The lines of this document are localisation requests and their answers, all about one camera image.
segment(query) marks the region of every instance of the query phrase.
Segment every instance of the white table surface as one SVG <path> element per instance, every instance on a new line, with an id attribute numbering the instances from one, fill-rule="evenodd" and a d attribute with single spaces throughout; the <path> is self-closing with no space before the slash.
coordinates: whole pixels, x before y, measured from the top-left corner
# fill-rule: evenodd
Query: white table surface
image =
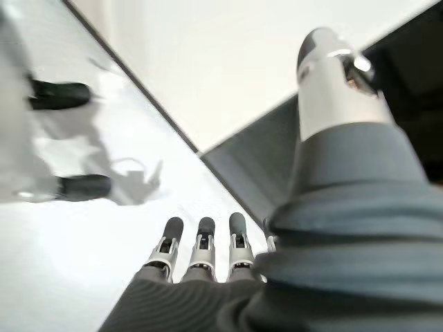
<path id="1" fill-rule="evenodd" d="M 0 206 L 0 331 L 96 331 L 172 216 L 185 223 L 174 279 L 186 270 L 200 218 L 211 216 L 224 281 L 228 218 L 242 208 L 60 1 L 6 3 L 38 78 L 84 82 L 97 95 L 87 107 L 33 114 L 35 144 L 59 175 L 109 174 L 119 205 Z M 119 175 L 128 171 L 133 180 Z M 249 217 L 247 227 L 254 252 L 266 250 Z"/>

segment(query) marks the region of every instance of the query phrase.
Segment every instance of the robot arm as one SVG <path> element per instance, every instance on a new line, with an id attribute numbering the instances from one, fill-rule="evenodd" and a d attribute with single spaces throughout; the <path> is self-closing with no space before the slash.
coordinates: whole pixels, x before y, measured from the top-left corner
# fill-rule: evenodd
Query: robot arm
<path id="1" fill-rule="evenodd" d="M 268 222 L 277 250 L 254 263 L 268 283 L 220 322 L 236 317 L 238 331 L 443 326 L 443 194 L 373 77 L 331 30 L 307 36 L 293 194 Z"/>

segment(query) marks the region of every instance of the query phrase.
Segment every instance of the glossy white surface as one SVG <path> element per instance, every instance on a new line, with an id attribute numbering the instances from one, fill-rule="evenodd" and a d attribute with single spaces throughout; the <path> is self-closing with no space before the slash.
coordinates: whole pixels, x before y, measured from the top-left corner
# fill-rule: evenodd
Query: glossy white surface
<path id="1" fill-rule="evenodd" d="M 363 48 L 437 2 L 71 1 L 201 151 L 296 92 L 298 50 L 309 31 L 329 26 Z"/>
<path id="2" fill-rule="evenodd" d="M 6 3 L 37 76 L 97 95 L 87 107 L 33 114 L 42 156 L 58 175 L 109 174 L 116 189 L 114 201 L 0 206 L 0 331 L 96 331 L 171 216 L 185 222 L 174 279 L 211 216 L 225 280 L 228 218 L 241 207 L 58 0 Z M 250 218 L 247 227 L 254 251 L 265 250 Z"/>

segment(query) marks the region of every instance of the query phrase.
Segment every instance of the dark gray panel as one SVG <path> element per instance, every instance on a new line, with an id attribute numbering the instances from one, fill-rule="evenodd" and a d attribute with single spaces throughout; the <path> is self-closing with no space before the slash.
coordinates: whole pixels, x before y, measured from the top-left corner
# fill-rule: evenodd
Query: dark gray panel
<path id="1" fill-rule="evenodd" d="M 287 199 L 298 135 L 296 107 L 293 96 L 203 157 L 258 220 Z"/>

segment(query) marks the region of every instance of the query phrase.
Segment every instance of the black fingertip pad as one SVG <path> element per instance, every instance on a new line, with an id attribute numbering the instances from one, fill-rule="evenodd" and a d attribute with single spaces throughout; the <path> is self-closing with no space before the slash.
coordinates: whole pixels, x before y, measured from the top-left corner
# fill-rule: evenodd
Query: black fingertip pad
<path id="1" fill-rule="evenodd" d="M 214 220 L 212 218 L 209 218 L 208 216 L 205 216 L 199 222 L 199 230 L 197 231 L 197 234 L 207 234 L 207 235 L 212 235 L 214 237 L 214 233 L 215 233 Z"/>
<path id="2" fill-rule="evenodd" d="M 246 219 L 243 214 L 239 212 L 234 212 L 229 217 L 229 231 L 230 234 L 246 235 Z"/>
<path id="3" fill-rule="evenodd" d="M 168 220 L 163 231 L 163 236 L 166 239 L 177 239 L 180 242 L 181 235 L 183 234 L 183 220 L 174 216 Z"/>

